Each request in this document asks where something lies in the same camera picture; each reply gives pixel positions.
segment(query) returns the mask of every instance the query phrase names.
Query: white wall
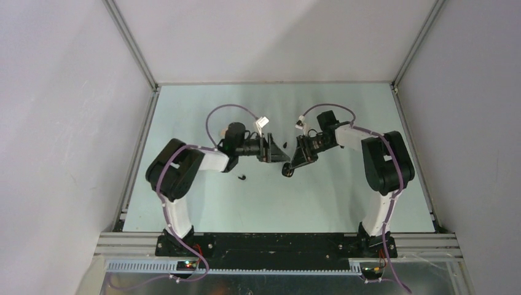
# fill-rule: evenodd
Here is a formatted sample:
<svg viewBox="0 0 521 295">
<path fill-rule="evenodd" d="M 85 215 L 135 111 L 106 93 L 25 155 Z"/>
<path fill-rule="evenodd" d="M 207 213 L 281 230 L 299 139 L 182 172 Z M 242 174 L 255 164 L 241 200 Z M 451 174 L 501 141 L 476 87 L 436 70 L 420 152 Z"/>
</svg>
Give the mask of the white wall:
<svg viewBox="0 0 521 295">
<path fill-rule="evenodd" d="M 73 294 L 151 91 L 102 1 L 2 1 L 0 24 L 0 293 Z"/>
<path fill-rule="evenodd" d="M 434 0 L 117 3 L 158 82 L 390 81 Z"/>
<path fill-rule="evenodd" d="M 478 294 L 519 294 L 521 2 L 449 1 L 399 86 Z"/>
</svg>

